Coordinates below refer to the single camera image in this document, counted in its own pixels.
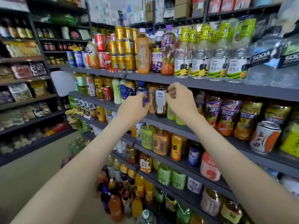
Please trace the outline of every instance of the forearm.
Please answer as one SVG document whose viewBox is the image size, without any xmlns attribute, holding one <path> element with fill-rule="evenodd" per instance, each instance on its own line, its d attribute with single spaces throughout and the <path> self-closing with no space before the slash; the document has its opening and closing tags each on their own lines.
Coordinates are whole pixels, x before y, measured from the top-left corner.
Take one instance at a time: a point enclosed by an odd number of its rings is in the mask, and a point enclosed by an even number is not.
<svg viewBox="0 0 299 224">
<path fill-rule="evenodd" d="M 186 124 L 256 224 L 297 222 L 299 202 L 290 192 L 232 146 L 200 114 L 189 116 Z"/>
<path fill-rule="evenodd" d="M 117 117 L 55 174 L 13 219 L 13 224 L 66 224 L 95 182 L 127 123 Z"/>
</svg>

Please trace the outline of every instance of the cardboard box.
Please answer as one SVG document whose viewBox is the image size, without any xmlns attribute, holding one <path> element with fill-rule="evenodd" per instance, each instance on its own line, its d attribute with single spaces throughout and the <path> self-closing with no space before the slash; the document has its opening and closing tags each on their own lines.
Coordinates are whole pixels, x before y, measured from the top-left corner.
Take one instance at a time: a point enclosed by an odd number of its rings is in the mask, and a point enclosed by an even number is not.
<svg viewBox="0 0 299 224">
<path fill-rule="evenodd" d="M 176 0 L 175 5 L 181 5 L 185 3 L 191 5 L 191 0 Z"/>
<path fill-rule="evenodd" d="M 190 17 L 190 5 L 185 3 L 174 7 L 174 18 Z"/>
</svg>

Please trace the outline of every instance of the red can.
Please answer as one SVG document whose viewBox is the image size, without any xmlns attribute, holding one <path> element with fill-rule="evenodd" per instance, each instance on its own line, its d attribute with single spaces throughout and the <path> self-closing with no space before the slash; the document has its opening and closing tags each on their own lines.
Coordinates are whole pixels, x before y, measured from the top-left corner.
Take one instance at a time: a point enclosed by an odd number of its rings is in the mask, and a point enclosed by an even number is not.
<svg viewBox="0 0 299 224">
<path fill-rule="evenodd" d="M 104 54 L 105 54 L 105 68 L 110 69 L 112 68 L 110 53 L 104 52 Z"/>
<path fill-rule="evenodd" d="M 95 34 L 95 45 L 99 52 L 106 51 L 105 36 L 103 34 Z"/>
<path fill-rule="evenodd" d="M 104 87 L 104 100 L 105 101 L 111 101 L 111 89 L 110 86 Z"/>
<path fill-rule="evenodd" d="M 100 68 L 105 68 L 105 52 L 98 52 Z"/>
</svg>

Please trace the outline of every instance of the hand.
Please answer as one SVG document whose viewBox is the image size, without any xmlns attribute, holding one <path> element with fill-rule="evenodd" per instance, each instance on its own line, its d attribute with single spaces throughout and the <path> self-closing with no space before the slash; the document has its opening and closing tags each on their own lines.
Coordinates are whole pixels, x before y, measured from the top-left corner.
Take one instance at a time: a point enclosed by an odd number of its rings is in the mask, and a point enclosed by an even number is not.
<svg viewBox="0 0 299 224">
<path fill-rule="evenodd" d="M 191 90 L 179 82 L 172 83 L 165 94 L 167 104 L 171 110 L 187 124 L 187 117 L 198 114 Z"/>
<path fill-rule="evenodd" d="M 150 104 L 143 107 L 143 99 L 146 99 L 145 93 L 139 93 L 136 96 L 128 96 L 127 99 L 118 108 L 117 118 L 121 119 L 128 126 L 128 130 L 135 126 L 149 111 Z"/>
</svg>

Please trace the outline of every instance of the gray floor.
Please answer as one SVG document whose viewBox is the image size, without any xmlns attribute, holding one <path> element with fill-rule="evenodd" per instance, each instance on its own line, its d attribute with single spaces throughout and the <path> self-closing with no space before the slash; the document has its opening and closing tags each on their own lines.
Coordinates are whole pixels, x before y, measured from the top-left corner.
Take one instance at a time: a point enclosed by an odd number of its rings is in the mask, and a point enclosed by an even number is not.
<svg viewBox="0 0 299 224">
<path fill-rule="evenodd" d="M 0 167 L 0 223 L 9 223 L 28 200 L 60 169 L 60 162 L 69 152 L 68 142 L 80 136 L 72 133 L 5 166 Z M 99 198 L 90 192 L 72 224 L 112 224 Z M 122 223 L 134 223 L 124 219 Z"/>
</svg>

